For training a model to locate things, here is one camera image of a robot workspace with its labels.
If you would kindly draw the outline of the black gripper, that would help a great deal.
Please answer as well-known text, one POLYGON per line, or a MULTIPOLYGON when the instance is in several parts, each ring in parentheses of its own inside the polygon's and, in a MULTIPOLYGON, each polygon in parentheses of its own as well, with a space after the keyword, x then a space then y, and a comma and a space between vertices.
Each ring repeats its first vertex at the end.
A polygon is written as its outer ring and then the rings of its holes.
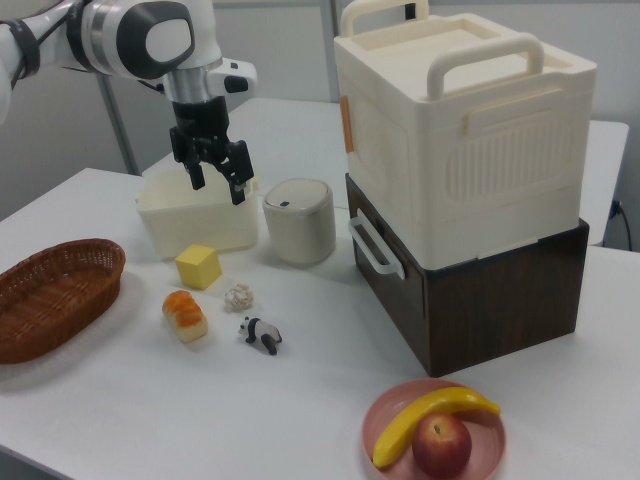
POLYGON ((205 186, 203 170, 196 141, 210 140, 216 152, 214 166, 229 185, 231 202, 239 205, 245 201, 246 184, 253 178, 253 166, 246 142, 230 142, 227 129, 229 117, 224 96, 216 96, 198 103, 173 102, 176 125, 170 129, 174 160, 183 165, 189 175, 192 188, 205 186))

